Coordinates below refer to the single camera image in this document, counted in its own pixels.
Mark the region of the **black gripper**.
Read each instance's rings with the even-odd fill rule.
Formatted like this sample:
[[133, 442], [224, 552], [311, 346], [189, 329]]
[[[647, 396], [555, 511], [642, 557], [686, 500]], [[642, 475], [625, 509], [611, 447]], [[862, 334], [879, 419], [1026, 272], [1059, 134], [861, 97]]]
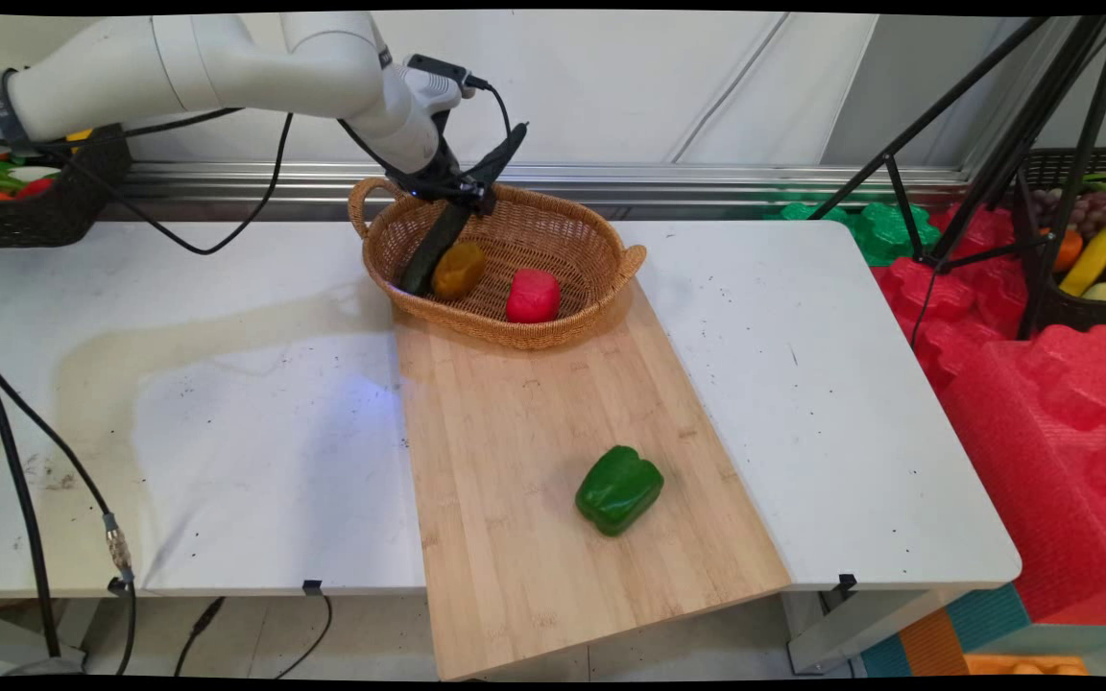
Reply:
[[408, 145], [408, 163], [425, 161], [414, 172], [404, 172], [388, 163], [388, 177], [409, 196], [422, 201], [458, 200], [470, 214], [488, 216], [495, 211], [495, 191], [483, 191], [482, 185], [493, 185], [513, 160], [519, 145], [526, 137], [526, 122], [519, 122], [503, 143], [495, 146], [474, 165], [474, 177], [462, 170], [457, 155], [449, 148], [445, 127], [448, 109], [429, 114], [413, 109], [400, 134], [401, 144]]

